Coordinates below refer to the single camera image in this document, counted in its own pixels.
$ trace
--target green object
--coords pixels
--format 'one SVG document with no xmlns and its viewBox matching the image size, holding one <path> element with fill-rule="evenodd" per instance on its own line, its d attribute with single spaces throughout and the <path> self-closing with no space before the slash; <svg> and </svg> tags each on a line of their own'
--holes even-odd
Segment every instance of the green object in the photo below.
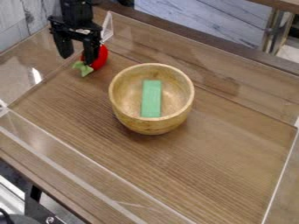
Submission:
<svg viewBox="0 0 299 224">
<path fill-rule="evenodd" d="M 158 80 L 144 80 L 141 117 L 161 116 L 162 83 Z"/>
<path fill-rule="evenodd" d="M 93 68 L 82 63 L 82 61 L 75 61 L 71 65 L 71 68 L 79 70 L 81 77 L 85 77 L 89 73 L 93 72 Z"/>
</svg>

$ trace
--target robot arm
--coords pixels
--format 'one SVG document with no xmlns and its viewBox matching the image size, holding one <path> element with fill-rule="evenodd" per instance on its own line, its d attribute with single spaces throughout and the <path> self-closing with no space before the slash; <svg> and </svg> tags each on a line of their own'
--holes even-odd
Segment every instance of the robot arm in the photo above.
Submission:
<svg viewBox="0 0 299 224">
<path fill-rule="evenodd" d="M 61 17 L 49 17 L 50 34 L 59 53 L 66 59 L 73 54 L 71 40 L 82 43 L 83 64 L 98 58 L 101 27 L 91 22 L 90 0 L 59 0 Z"/>
</svg>

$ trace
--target red object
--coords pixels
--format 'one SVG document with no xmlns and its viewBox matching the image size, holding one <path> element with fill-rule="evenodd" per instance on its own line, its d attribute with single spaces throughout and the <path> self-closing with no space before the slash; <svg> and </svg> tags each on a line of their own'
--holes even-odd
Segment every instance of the red object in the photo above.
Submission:
<svg viewBox="0 0 299 224">
<path fill-rule="evenodd" d="M 106 63 L 108 60 L 108 49 L 104 45 L 99 46 L 98 48 L 98 57 L 97 59 L 91 62 L 91 64 L 89 65 L 93 70 L 98 70 Z"/>
</svg>

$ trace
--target bowl rim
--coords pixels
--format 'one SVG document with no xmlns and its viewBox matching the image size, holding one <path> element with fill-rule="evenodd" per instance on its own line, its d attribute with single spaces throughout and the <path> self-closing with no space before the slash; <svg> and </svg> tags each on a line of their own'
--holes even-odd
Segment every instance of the bowl rim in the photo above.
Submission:
<svg viewBox="0 0 299 224">
<path fill-rule="evenodd" d="M 121 77 L 124 75 L 124 73 L 130 70 L 130 69 L 134 69 L 136 67 L 142 67 L 142 66 L 158 66 L 158 67 L 166 67 L 166 68 L 170 68 L 172 70 L 174 70 L 180 75 L 181 77 L 186 80 L 186 83 L 188 83 L 188 86 L 190 88 L 190 95 L 189 95 L 189 99 L 188 101 L 185 102 L 184 106 L 181 107 L 181 109 L 178 111 L 176 111 L 173 114 L 169 114 L 169 115 L 165 115 L 165 116 L 161 116 L 161 117 L 141 117 L 141 116 L 130 116 L 128 115 L 121 109 L 120 107 L 117 106 L 116 104 L 116 101 L 114 101 L 114 96 L 113 96 L 113 86 L 114 86 L 114 83 L 118 79 L 118 77 Z M 140 120 L 140 121 L 148 121 L 148 122 L 154 122 L 154 121 L 164 121 L 164 120 L 168 120 L 173 117 L 176 117 L 178 114 L 182 113 L 182 111 L 185 111 L 188 109 L 188 107 L 192 105 L 192 101 L 193 101 L 193 96 L 194 96 L 194 89 L 193 89 L 193 85 L 192 85 L 192 81 L 190 81 L 190 78 L 188 77 L 188 75 L 180 70 L 177 69 L 176 67 L 173 66 L 168 66 L 165 64 L 161 64 L 161 63 L 141 63 L 141 64 L 137 64 L 134 66 L 129 66 L 128 68 L 125 68 L 124 70 L 121 70 L 113 80 L 110 81 L 109 83 L 109 86 L 108 86 L 108 98 L 109 98 L 109 101 L 113 105 L 113 107 L 116 107 L 117 111 L 120 111 L 125 116 L 136 119 L 136 120 Z"/>
</svg>

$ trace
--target wooden bowl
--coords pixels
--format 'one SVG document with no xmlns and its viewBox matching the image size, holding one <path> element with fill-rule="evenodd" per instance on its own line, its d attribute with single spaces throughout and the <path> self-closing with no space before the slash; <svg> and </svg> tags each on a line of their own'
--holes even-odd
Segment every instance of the wooden bowl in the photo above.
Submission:
<svg viewBox="0 0 299 224">
<path fill-rule="evenodd" d="M 161 117 L 140 116 L 142 81 L 162 83 Z M 108 97 L 117 120 L 134 132 L 158 135 L 173 130 L 192 109 L 193 85 L 188 76 L 174 67 L 148 63 L 130 66 L 112 80 Z"/>
</svg>

